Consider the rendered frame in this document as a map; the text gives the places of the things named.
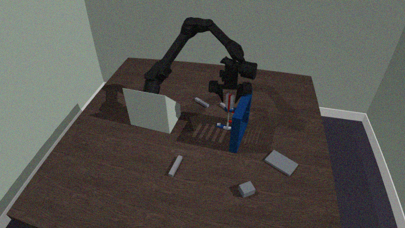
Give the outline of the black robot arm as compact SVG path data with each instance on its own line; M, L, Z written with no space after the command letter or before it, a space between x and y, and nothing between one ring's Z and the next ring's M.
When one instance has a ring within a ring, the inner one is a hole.
M244 59L244 51L240 44L229 39L227 35L211 19L186 18L181 33L169 48L163 59L157 61L151 69L144 74L145 83L142 92L159 94L160 84L168 78L172 72L171 64L180 53L186 42L198 32L210 31L226 48L232 59L225 56L220 63L224 63L224 70L220 70L220 77L224 81L224 75L234 77L238 73L241 77L255 79L257 63L251 63ZM238 61L238 62L237 62Z

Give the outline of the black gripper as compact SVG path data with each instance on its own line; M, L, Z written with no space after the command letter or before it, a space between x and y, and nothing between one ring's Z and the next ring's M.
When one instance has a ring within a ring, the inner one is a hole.
M209 92L216 93L221 98L223 103L223 89L237 89L235 104L238 99L244 94L252 94L252 85L248 82L243 82L243 84L237 85L238 75L234 77L224 75L224 84L218 84L218 81L209 81Z

